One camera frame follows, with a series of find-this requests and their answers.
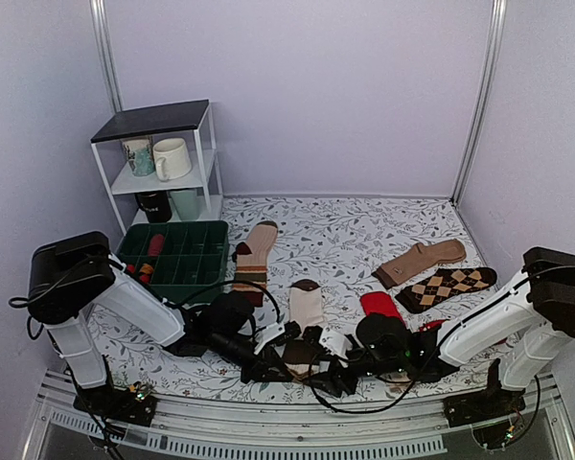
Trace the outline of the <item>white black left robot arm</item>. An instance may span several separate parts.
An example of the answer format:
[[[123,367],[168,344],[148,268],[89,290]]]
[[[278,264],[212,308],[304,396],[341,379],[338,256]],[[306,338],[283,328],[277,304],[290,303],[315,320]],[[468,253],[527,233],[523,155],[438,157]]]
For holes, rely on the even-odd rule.
[[[242,333],[255,325],[254,306],[232,290],[208,304],[193,296],[172,302],[137,280],[108,247],[89,232],[39,247],[31,259],[27,310],[53,339],[87,401],[104,416],[123,408],[121,391],[88,330],[86,310],[101,308],[135,326],[176,357],[211,351],[241,369],[241,382],[283,382],[292,375],[271,340]]]

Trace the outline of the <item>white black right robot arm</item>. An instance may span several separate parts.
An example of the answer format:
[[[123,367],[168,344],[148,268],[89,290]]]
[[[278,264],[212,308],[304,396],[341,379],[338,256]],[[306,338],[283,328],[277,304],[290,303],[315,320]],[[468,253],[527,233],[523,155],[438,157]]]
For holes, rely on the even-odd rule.
[[[510,406],[534,376],[575,339],[575,255],[533,247],[523,267],[503,288],[465,314],[428,331],[411,332],[396,317],[364,319],[365,336],[355,356],[316,356],[329,365],[306,384],[335,397],[352,395],[359,378],[405,372],[433,383],[457,372],[474,356],[517,332],[523,335],[493,369],[491,385],[476,398],[486,418]]]

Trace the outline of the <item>cream brown block sock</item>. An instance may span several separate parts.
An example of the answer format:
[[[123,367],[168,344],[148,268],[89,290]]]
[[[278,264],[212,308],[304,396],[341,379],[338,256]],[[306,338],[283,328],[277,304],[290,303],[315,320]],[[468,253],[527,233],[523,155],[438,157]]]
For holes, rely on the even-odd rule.
[[[301,279],[291,285],[289,319],[300,326],[301,333],[307,327],[320,326],[325,322],[322,299],[322,289],[313,280]],[[315,354],[315,349],[304,339],[297,338],[286,344],[283,361],[295,380],[302,381],[309,376],[309,366]]]

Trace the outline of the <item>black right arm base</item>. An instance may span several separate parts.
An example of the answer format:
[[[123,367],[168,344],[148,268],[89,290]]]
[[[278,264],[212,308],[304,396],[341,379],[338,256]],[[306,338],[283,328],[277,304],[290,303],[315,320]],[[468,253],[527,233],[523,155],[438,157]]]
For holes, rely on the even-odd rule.
[[[525,391],[484,389],[443,399],[450,427],[458,427],[508,416],[525,408]]]

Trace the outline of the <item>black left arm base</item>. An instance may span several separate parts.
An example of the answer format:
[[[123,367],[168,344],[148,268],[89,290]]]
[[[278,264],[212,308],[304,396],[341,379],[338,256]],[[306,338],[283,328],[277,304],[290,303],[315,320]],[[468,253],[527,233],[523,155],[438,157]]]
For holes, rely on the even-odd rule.
[[[158,400],[154,396],[139,398],[128,389],[116,389],[110,384],[83,389],[74,384],[77,396],[74,407],[109,421],[150,427]]]

